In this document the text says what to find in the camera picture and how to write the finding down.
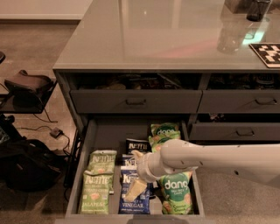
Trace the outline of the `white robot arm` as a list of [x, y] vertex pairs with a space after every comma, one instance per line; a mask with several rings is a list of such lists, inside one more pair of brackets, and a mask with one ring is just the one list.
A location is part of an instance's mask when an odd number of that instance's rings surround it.
[[280, 144], [198, 145], [171, 139], [154, 153], [133, 152], [138, 177], [124, 196], [133, 201], [149, 183], [167, 174], [199, 167], [237, 175], [241, 179], [272, 187], [280, 186]]

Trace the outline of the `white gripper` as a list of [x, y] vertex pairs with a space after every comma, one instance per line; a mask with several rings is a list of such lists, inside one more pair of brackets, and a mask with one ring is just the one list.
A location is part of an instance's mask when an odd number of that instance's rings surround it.
[[129, 185], [129, 190], [124, 196], [125, 202], [134, 201], [147, 187], [161, 176], [169, 173], [170, 169], [164, 164], [159, 152], [143, 154], [133, 150], [132, 155], [137, 162], [136, 171], [139, 178], [135, 178]]

